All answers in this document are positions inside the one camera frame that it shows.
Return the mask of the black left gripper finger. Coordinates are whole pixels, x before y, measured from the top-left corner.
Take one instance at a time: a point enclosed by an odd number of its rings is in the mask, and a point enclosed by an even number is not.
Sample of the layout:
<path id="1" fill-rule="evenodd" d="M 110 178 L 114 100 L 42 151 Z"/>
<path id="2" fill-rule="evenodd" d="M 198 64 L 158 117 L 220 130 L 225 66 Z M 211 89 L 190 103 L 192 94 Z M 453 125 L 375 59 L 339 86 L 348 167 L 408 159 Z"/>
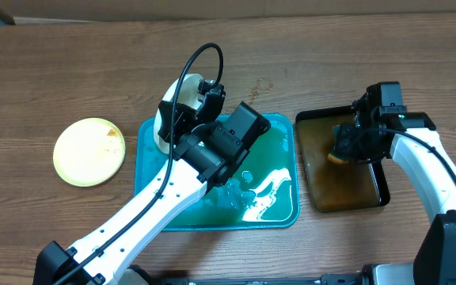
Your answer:
<path id="1" fill-rule="evenodd" d="M 199 124 L 206 124 L 217 119 L 222 111 L 226 98 L 224 85 L 215 85 L 212 81 L 201 80 L 198 86 L 198 93 L 202 95 L 198 99 L 200 106 L 196 109 L 195 120 Z"/>
<path id="2" fill-rule="evenodd" d="M 174 115 L 172 115 L 172 110 L 172 101 L 161 101 L 158 106 L 161 117 L 158 136 L 166 143 L 169 143 L 171 135 L 177 140 L 185 133 L 190 132 L 196 123 L 196 110 L 194 108 L 177 103 Z"/>

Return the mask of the white plate with sauce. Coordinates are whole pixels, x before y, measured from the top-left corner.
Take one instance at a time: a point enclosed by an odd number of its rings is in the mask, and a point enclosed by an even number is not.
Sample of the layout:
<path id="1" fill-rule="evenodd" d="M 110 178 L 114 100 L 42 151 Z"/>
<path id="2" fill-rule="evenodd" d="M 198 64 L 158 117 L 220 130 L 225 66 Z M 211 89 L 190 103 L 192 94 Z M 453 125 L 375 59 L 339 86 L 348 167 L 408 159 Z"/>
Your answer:
<path id="1" fill-rule="evenodd" d="M 200 74 L 186 74 L 182 86 L 180 88 L 179 97 L 178 97 L 178 104 L 187 105 L 195 110 L 198 109 L 200 106 L 200 102 L 198 101 L 200 94 L 198 93 L 198 86 L 200 81 L 203 79 L 203 76 Z M 166 91 L 165 95 L 161 99 L 162 101 L 172 101 L 172 97 L 177 87 L 178 80 L 176 80 Z M 157 110 L 155 119 L 154 119 L 154 129 L 153 129 L 153 136 L 154 142 L 158 149 L 164 153 L 169 153 L 169 144 L 165 142 L 158 135 L 158 131 L 161 129 L 163 123 L 163 115 L 160 110 Z"/>

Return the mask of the green and orange sponge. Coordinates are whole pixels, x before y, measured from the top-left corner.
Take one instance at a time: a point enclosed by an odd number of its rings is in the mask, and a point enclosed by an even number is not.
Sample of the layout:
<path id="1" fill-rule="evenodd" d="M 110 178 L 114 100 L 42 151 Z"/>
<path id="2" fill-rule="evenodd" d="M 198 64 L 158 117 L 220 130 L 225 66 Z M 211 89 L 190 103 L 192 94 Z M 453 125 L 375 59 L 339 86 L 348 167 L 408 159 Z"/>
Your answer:
<path id="1" fill-rule="evenodd" d="M 336 145 L 337 141 L 337 135 L 340 131 L 340 125 L 336 125 L 332 127 L 332 133 L 333 133 L 333 142 Z M 349 163 L 349 158 L 343 154 L 341 154 L 338 150 L 336 150 L 336 147 L 334 146 L 333 149 L 329 152 L 327 159 L 331 161 L 332 163 L 338 164 L 338 165 L 344 165 Z"/>

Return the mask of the yellow plate with sauce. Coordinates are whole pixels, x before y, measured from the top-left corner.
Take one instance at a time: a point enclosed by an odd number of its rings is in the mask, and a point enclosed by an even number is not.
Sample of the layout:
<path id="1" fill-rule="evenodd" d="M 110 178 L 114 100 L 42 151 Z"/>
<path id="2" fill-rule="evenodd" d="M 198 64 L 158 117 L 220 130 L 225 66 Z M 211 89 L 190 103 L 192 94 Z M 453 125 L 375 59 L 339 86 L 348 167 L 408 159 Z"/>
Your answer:
<path id="1" fill-rule="evenodd" d="M 58 137 L 53 166 L 59 177 L 77 187 L 109 180 L 123 164 L 126 144 L 121 130 L 102 118 L 85 118 Z"/>

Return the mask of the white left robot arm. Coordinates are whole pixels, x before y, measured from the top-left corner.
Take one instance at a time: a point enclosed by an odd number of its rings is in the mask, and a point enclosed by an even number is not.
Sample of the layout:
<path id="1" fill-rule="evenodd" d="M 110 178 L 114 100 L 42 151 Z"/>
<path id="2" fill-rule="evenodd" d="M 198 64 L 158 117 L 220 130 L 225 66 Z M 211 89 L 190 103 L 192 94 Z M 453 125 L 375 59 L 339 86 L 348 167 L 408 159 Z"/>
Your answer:
<path id="1" fill-rule="evenodd" d="M 175 82 L 154 118 L 154 141 L 169 159 L 107 222 L 68 249 L 53 241 L 36 259 L 35 284 L 117 284 L 143 249 L 182 211 L 239 169 L 268 119 L 240 103 L 218 119 L 223 85 L 189 75 Z"/>

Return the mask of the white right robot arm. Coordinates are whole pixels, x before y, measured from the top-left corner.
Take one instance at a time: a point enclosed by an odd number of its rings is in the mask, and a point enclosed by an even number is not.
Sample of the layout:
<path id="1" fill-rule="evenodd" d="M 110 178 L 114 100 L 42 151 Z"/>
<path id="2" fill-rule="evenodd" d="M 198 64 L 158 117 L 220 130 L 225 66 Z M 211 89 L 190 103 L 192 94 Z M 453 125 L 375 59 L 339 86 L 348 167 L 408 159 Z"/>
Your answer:
<path id="1" fill-rule="evenodd" d="M 399 165 L 420 197 L 431 222 L 407 264 L 369 264 L 359 284 L 456 284 L 456 166 L 424 112 L 409 112 L 399 82 L 367 87 L 351 105 L 352 123 L 334 127 L 331 162 L 373 164 L 384 158 Z"/>

